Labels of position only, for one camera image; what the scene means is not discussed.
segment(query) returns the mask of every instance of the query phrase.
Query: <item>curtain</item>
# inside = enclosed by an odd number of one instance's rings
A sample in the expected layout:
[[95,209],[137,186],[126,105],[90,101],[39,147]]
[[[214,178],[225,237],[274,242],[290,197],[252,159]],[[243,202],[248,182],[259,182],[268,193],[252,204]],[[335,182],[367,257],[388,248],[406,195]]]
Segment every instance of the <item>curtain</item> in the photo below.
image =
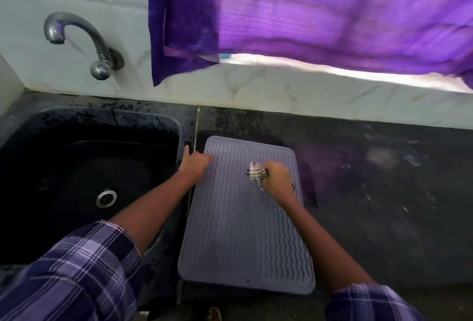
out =
[[153,80],[251,53],[357,71],[461,76],[473,0],[149,0]]

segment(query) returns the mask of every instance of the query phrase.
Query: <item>sink drain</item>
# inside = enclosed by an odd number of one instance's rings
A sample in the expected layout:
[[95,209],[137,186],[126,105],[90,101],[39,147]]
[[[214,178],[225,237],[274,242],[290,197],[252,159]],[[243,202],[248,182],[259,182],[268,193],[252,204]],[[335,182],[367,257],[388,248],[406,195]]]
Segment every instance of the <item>sink drain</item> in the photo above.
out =
[[107,189],[101,192],[97,196],[97,200],[95,201],[95,205],[99,208],[106,208],[109,206],[112,206],[115,201],[117,200],[117,193],[114,192],[113,190]]

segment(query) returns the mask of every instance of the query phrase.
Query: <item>plaid shirt sleeve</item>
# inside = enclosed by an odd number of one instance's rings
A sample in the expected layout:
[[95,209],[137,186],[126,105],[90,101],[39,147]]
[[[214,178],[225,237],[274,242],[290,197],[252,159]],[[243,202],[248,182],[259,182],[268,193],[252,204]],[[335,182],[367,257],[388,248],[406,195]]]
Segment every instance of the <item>plaid shirt sleeve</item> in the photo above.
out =
[[353,284],[336,291],[326,309],[327,321],[421,321],[421,314],[387,286]]
[[141,287],[138,250],[106,221],[77,229],[26,267],[0,296],[0,320],[126,321]]

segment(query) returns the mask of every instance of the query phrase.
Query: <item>chrome faucet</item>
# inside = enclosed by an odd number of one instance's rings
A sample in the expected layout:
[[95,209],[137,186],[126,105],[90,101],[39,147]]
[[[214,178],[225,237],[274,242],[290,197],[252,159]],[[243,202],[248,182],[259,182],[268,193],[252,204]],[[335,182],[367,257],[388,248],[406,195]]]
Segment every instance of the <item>chrome faucet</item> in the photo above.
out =
[[116,49],[109,48],[102,35],[88,21],[67,12],[52,13],[44,21],[44,36],[52,44],[64,44],[66,37],[64,28],[67,25],[74,25],[82,28],[92,38],[95,49],[97,49],[98,61],[90,65],[92,77],[98,80],[109,78],[114,71],[124,66],[123,57]]

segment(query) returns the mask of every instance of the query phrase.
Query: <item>gray drying mat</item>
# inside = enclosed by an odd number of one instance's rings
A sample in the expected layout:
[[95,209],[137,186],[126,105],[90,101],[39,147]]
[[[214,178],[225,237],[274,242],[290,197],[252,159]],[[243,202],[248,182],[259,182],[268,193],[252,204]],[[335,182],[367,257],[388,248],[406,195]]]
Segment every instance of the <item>gray drying mat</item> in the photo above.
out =
[[177,270],[184,280],[309,294],[314,270],[286,213],[245,174],[251,161],[282,162],[301,201],[296,156],[289,148],[212,136],[213,154],[195,188]]

